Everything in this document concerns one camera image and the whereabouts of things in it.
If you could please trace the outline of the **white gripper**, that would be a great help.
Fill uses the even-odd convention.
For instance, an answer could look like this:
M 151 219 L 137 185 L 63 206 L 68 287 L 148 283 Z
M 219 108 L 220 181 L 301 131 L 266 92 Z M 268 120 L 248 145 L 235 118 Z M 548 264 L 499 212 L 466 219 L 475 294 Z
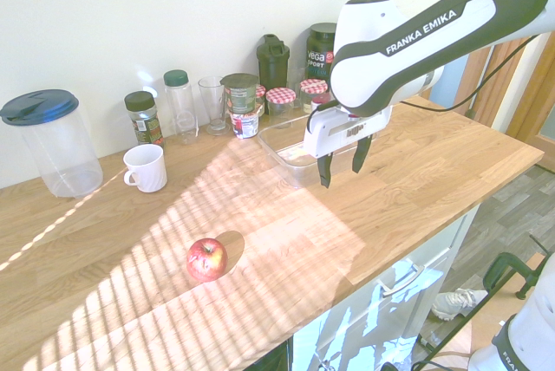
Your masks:
M 342 107 L 329 107 L 309 116 L 304 133 L 304 151 L 317 159 L 320 183 L 330 187 L 333 152 L 357 142 L 352 171 L 359 173 L 369 153 L 373 134 L 389 123 L 393 107 L 386 107 L 371 117 L 357 117 Z

